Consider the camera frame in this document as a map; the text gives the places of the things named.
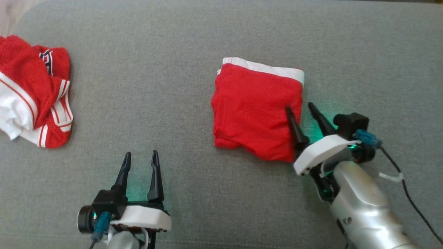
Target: gray couch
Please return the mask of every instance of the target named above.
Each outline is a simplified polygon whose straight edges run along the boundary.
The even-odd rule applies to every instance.
[[[287,163],[213,146],[210,100],[222,58],[306,73],[303,97],[328,118],[360,112],[443,234],[443,5],[289,0],[52,1],[16,34],[65,47],[72,61],[70,141],[50,150],[0,134],[0,244],[82,249],[81,206],[110,188],[132,152],[130,200],[149,188],[159,151],[173,229],[158,248],[313,249],[345,246],[312,180]],[[320,138],[307,109],[302,128]],[[410,236],[439,248],[378,154],[364,168]]]

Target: folded red shorts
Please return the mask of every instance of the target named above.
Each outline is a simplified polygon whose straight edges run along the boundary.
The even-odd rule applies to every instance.
[[[69,73],[66,49],[0,37],[0,129],[40,147],[65,144],[73,119]]]
[[[215,146],[243,147],[263,160],[294,161],[285,107],[300,122],[304,72],[223,58],[211,100]]]

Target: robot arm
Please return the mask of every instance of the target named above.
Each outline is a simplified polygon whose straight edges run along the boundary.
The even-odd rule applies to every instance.
[[[156,234],[171,229],[171,217],[163,206],[160,162],[155,150],[151,167],[151,186],[146,201],[128,202],[126,197],[131,169],[131,153],[128,152],[111,190],[100,190],[91,205],[80,209],[77,226],[80,232],[93,234],[90,249],[101,240],[103,233],[108,234],[108,240],[105,241],[107,249],[155,249]],[[101,216],[106,215],[112,220],[103,225]]]
[[[365,131],[369,119],[358,113],[339,114],[334,127],[309,103],[324,137],[310,144],[287,109],[298,158],[297,175],[310,175],[320,199],[330,204],[337,225],[352,249],[415,249],[389,200],[374,180],[357,164],[375,156],[376,141],[368,140]]]

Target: cable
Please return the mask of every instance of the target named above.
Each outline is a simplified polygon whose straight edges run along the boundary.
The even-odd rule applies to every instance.
[[[101,241],[103,235],[105,234],[106,229],[109,227],[109,224],[111,223],[111,220],[112,220],[112,214],[110,212],[105,211],[101,213],[97,223],[94,226],[94,232],[92,233],[91,236],[92,244],[89,247],[89,249],[92,249],[95,243]]]
[[[380,144],[378,146],[380,150],[383,152],[383,154],[388,158],[388,160],[394,165],[395,169],[397,169],[398,173],[401,173],[400,168],[398,167],[397,163],[392,159],[392,157],[388,154],[388,152],[385,150],[385,148]],[[443,245],[443,240],[440,238],[440,236],[434,231],[431,224],[427,221],[427,219],[423,216],[423,214],[420,212],[418,207],[415,205],[415,203],[412,201],[411,197],[409,196],[408,188],[406,187],[406,182],[404,179],[401,180],[401,183],[403,184],[403,190],[406,194],[406,198],[408,198],[409,203],[412,205],[412,207],[415,209],[415,211],[418,213],[418,215],[421,217],[421,219],[426,223],[429,230],[432,232],[432,234],[435,236],[435,238],[440,242],[440,244]]]
[[[89,247],[89,249],[92,249],[94,247],[95,243],[97,243],[97,239],[92,240],[92,243],[91,243],[91,246]]]

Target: blue connector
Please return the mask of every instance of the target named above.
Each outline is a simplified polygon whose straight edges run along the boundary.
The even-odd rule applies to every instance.
[[[362,129],[358,129],[355,132],[355,139],[360,140],[364,144],[368,144],[374,149],[378,149],[381,146],[380,139],[378,139],[375,135]]]
[[[105,234],[106,229],[109,228],[109,225],[112,220],[112,214],[110,212],[103,212],[101,213],[100,217],[98,218],[97,223],[94,226],[94,232],[92,233],[91,239],[92,239],[92,246],[100,242],[103,238],[103,235]]]

